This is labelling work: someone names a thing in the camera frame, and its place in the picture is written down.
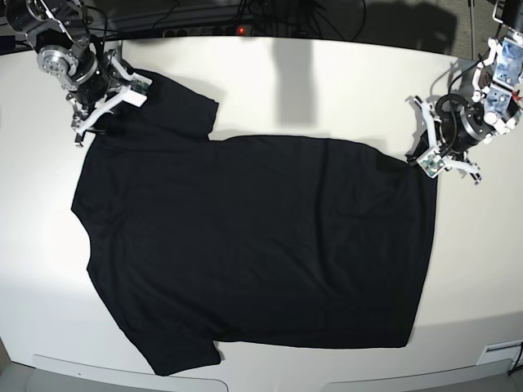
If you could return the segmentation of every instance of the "table surface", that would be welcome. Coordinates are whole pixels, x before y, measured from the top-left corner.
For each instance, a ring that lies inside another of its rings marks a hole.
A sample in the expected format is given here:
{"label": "table surface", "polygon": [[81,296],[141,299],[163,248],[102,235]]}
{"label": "table surface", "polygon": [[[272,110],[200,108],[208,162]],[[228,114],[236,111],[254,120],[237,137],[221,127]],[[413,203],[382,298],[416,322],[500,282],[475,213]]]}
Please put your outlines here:
{"label": "table surface", "polygon": [[[445,72],[461,65],[420,51],[273,38],[125,42],[123,55],[219,102],[213,139],[332,137],[401,159],[422,130],[408,98],[444,94]],[[71,114],[34,53],[0,57],[0,336],[11,359],[30,366],[36,355],[151,373],[85,270],[89,239],[70,204],[87,148],[74,148]],[[331,381],[471,366],[485,344],[521,338],[522,145],[518,127],[474,148],[479,186],[457,171],[440,179],[431,265],[407,348],[219,343],[221,365],[179,376],[222,380],[232,392],[313,391]]]}

